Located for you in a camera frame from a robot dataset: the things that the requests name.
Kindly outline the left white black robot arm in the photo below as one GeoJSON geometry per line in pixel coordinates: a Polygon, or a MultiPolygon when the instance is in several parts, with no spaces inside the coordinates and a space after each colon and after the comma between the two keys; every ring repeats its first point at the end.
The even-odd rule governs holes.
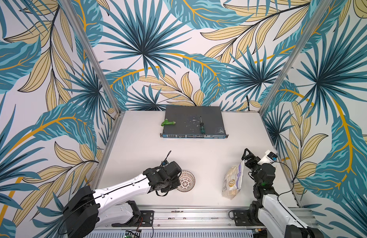
{"type": "Polygon", "coordinates": [[[138,176],[102,189],[79,189],[64,207],[59,234],[83,238],[95,228],[138,227],[142,213],[133,198],[155,192],[165,196],[180,186],[182,169],[176,162],[163,161],[138,176]]]}

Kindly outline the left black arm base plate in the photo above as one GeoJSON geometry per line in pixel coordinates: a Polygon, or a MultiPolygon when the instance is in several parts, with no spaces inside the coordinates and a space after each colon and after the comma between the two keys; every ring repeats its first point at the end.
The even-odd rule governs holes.
{"type": "Polygon", "coordinates": [[[125,227],[152,227],[155,211],[143,210],[137,212],[124,224],[125,227]]]}

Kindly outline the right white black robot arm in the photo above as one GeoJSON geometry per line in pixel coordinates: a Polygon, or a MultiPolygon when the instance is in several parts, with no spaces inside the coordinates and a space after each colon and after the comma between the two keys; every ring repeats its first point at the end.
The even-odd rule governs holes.
{"type": "Polygon", "coordinates": [[[323,233],[308,226],[281,202],[273,186],[277,162],[277,155],[267,151],[260,158],[248,148],[244,150],[242,161],[251,170],[251,177],[255,184],[253,194],[255,201],[245,212],[247,224],[265,226],[273,238],[323,238],[323,233]]]}

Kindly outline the white patterned breakfast bowl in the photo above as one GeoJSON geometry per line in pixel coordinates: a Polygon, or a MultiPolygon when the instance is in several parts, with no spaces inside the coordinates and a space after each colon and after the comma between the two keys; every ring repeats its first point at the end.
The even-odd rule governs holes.
{"type": "Polygon", "coordinates": [[[179,181],[180,185],[177,187],[177,190],[180,192],[189,192],[195,186],[195,177],[193,173],[189,171],[182,171],[179,181]]]}

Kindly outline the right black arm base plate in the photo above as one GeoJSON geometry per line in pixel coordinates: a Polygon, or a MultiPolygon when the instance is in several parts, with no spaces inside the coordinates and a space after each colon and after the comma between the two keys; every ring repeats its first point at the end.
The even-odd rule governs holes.
{"type": "Polygon", "coordinates": [[[250,216],[249,210],[232,210],[231,213],[231,218],[234,221],[236,227],[262,226],[262,223],[250,216]]]}

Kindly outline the clear oats bag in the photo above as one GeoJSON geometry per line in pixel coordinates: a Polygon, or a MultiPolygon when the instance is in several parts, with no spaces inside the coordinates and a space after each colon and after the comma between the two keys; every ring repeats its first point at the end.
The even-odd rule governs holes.
{"type": "Polygon", "coordinates": [[[244,173],[244,161],[232,166],[224,176],[222,196],[232,200],[241,190],[244,173]]]}

